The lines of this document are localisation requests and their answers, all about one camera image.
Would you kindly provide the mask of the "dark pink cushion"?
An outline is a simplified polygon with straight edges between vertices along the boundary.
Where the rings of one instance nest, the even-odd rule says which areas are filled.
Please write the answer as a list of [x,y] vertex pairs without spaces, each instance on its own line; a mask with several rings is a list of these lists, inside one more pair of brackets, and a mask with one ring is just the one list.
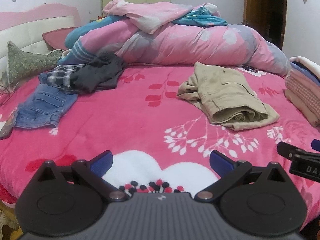
[[67,35],[70,32],[72,32],[74,29],[76,29],[76,27],[52,30],[52,31],[43,33],[42,38],[49,49],[67,50],[65,46],[65,39]]

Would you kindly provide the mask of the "black white plaid shirt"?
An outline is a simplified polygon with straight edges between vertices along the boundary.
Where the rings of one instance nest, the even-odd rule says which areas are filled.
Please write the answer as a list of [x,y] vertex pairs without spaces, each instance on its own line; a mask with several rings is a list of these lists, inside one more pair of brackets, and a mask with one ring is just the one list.
[[70,75],[81,70],[84,64],[62,64],[47,72],[46,84],[71,89]]

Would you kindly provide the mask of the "pink white headboard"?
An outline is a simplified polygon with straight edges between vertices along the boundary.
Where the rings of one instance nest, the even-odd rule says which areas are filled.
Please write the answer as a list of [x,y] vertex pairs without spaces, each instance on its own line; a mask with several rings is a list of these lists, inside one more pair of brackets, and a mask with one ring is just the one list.
[[25,12],[1,13],[1,72],[7,70],[7,43],[23,51],[46,54],[50,51],[42,34],[81,24],[78,10],[63,4],[44,4]]

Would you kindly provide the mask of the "blue striped quilt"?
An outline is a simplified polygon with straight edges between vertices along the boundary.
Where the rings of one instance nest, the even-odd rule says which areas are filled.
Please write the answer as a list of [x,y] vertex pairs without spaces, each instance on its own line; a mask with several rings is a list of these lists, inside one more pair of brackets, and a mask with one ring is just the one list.
[[118,51],[135,31],[125,16],[107,16],[78,27],[67,35],[65,46],[68,49],[58,64],[89,63],[106,51]]

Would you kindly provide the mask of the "pink floral rolled duvet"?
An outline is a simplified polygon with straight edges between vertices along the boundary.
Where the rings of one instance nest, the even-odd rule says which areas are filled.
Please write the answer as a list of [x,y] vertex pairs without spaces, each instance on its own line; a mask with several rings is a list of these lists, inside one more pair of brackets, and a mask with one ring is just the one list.
[[[206,3],[201,6],[219,16],[215,5]],[[103,9],[104,18],[125,16],[136,31],[118,51],[106,52],[115,53],[127,63],[192,65],[200,62],[218,66],[249,66],[280,76],[288,74],[291,68],[289,59],[277,46],[248,26],[228,24],[201,28],[172,23],[199,7],[169,2],[135,4],[112,0]]]

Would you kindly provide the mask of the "green patterned pillow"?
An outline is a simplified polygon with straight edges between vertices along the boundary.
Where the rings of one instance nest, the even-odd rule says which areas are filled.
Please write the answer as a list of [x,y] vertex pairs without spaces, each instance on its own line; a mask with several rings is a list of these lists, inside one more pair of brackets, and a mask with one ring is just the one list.
[[22,51],[9,41],[7,78],[9,85],[16,85],[29,77],[54,69],[63,54],[63,50],[52,50],[47,54],[35,54]]

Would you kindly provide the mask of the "pink floral bed blanket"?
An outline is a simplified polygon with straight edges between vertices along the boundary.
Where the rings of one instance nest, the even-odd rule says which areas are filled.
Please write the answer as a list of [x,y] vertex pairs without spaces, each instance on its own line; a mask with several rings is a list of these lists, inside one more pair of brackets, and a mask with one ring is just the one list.
[[1,201],[14,206],[47,159],[69,165],[109,150],[113,166],[104,179],[116,187],[195,194],[217,180],[209,154],[218,150],[255,166],[271,161],[288,169],[276,146],[288,142],[307,151],[319,131],[284,96],[283,78],[240,68],[259,99],[280,115],[270,126],[234,132],[212,125],[206,115],[176,98],[193,67],[125,70],[118,87],[80,96],[56,128],[17,129],[1,141]]

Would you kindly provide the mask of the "beige cargo pants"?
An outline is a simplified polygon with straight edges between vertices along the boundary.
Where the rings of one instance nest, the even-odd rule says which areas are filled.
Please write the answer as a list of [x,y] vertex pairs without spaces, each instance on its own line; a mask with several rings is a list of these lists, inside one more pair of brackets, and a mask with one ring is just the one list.
[[194,64],[194,72],[178,89],[177,97],[206,114],[211,124],[234,131],[260,128],[280,115],[262,102],[246,78],[232,68]]

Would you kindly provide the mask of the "teal patterned cloth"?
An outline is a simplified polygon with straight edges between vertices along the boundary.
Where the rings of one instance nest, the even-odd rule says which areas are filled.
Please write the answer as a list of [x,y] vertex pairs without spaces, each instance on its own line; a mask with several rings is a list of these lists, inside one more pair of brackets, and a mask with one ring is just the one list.
[[227,21],[219,16],[213,15],[206,7],[201,6],[186,15],[173,20],[173,24],[210,28],[215,26],[226,26]]

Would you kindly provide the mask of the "dark grey garment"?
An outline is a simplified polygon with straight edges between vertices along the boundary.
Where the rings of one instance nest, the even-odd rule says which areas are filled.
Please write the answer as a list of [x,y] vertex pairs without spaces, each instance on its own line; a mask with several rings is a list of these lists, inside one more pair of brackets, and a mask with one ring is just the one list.
[[71,88],[79,93],[115,89],[126,67],[122,58],[106,52],[70,75]]

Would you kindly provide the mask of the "blue denim jeans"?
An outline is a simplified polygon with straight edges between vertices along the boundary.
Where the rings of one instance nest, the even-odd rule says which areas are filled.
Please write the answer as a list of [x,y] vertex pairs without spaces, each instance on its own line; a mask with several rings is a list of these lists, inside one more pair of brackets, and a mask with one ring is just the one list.
[[59,88],[50,86],[46,78],[47,73],[40,74],[40,84],[33,94],[18,105],[14,127],[22,129],[57,127],[60,119],[76,102],[78,94],[65,93]]

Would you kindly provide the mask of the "brown wooden door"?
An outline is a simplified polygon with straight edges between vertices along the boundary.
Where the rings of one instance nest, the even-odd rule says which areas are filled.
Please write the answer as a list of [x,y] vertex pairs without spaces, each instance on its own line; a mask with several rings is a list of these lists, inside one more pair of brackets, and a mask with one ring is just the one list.
[[255,29],[264,39],[283,48],[287,0],[244,0],[242,24]]

